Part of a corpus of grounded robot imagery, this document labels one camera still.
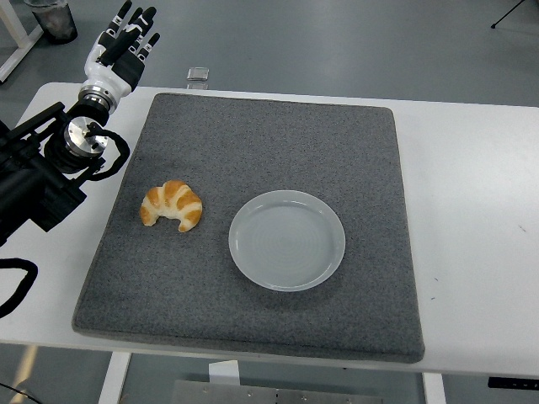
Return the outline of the white-black robot hand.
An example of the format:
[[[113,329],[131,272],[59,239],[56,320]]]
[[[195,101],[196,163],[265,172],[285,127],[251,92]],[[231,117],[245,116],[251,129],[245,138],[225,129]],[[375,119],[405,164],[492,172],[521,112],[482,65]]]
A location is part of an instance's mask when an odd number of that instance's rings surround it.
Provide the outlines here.
[[[101,88],[114,101],[133,92],[141,80],[152,48],[160,39],[152,32],[154,7],[132,8],[126,1],[99,35],[85,63],[84,85]]]

